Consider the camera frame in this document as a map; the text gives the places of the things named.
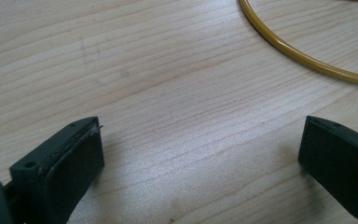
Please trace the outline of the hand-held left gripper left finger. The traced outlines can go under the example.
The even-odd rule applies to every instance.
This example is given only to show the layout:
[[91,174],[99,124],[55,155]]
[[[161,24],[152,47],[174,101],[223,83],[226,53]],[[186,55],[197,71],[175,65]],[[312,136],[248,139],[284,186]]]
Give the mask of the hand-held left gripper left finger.
[[104,168],[99,119],[77,120],[10,168],[27,224],[65,224]]

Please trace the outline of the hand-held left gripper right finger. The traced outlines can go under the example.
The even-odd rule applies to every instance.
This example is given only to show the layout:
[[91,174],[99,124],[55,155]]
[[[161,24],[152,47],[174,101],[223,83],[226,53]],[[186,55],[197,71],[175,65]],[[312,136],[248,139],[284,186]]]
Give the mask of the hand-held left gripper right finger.
[[358,132],[331,120],[308,116],[298,161],[358,219]]

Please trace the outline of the yellow hoop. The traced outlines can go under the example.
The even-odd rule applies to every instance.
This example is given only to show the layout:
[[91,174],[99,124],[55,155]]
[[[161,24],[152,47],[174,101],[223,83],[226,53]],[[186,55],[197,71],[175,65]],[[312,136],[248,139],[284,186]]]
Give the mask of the yellow hoop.
[[358,84],[358,74],[344,69],[340,69],[331,64],[318,61],[305,54],[304,52],[294,48],[274,32],[272,32],[267,25],[260,20],[255,11],[251,7],[249,0],[238,0],[241,10],[246,19],[257,30],[257,32],[270,43],[272,47],[278,50],[286,57],[300,63],[311,70],[319,72],[323,75],[334,77],[340,80],[348,81],[350,83]]

